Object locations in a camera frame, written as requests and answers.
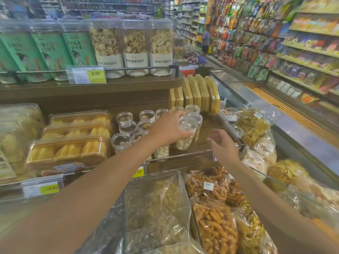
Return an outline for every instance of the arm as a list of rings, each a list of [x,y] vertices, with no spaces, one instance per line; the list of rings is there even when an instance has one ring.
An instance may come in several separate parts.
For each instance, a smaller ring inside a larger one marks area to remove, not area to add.
[[[242,187],[280,254],[339,253],[338,244],[262,183],[239,159],[239,151],[224,130],[207,139],[217,160]]]
[[[170,110],[149,134],[62,189],[0,241],[1,253],[73,254],[95,230],[140,165],[154,151],[190,131],[179,129],[183,111]]]

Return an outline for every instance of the black shorts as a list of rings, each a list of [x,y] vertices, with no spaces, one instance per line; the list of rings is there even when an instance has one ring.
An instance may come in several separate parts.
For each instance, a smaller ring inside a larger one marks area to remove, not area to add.
[[[208,53],[209,51],[209,46],[208,45],[203,45],[202,46],[202,52]]]

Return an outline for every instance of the green snack canister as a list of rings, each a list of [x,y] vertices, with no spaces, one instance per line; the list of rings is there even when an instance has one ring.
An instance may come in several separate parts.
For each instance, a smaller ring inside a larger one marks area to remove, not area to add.
[[[21,71],[49,70],[31,34],[25,30],[26,24],[18,20],[3,20],[0,23],[0,39]],[[30,73],[29,82],[44,82],[52,79],[50,73]]]
[[[61,21],[62,36],[75,65],[97,65],[88,25],[85,21]]]
[[[65,70],[67,65],[73,65],[59,23],[41,20],[32,21],[29,29],[49,70]],[[66,72],[52,73],[52,75],[57,81],[68,80]]]
[[[18,65],[13,60],[11,54],[6,49],[5,45],[0,40],[0,72],[6,71],[20,71]],[[24,81],[26,80],[25,74],[19,74],[19,78]],[[17,83],[14,77],[6,74],[0,75],[0,82],[3,84],[14,84]]]

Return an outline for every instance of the forearm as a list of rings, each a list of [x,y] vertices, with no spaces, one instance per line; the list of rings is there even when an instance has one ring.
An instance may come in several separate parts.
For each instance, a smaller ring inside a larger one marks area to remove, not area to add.
[[[253,170],[241,162],[225,168],[243,188],[281,254],[338,252],[332,239],[265,186]]]
[[[73,254],[159,146],[145,135],[40,205],[0,241],[3,253]]]

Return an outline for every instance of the person's right hand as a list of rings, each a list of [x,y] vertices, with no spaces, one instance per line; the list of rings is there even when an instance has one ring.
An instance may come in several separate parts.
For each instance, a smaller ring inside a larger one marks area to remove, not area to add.
[[[239,159],[239,148],[231,137],[222,129],[212,129],[207,138],[214,156],[223,166],[236,165]]]
[[[186,112],[182,110],[169,110],[153,124],[147,135],[156,141],[159,148],[191,136],[192,131],[179,128],[179,118],[183,115]]]

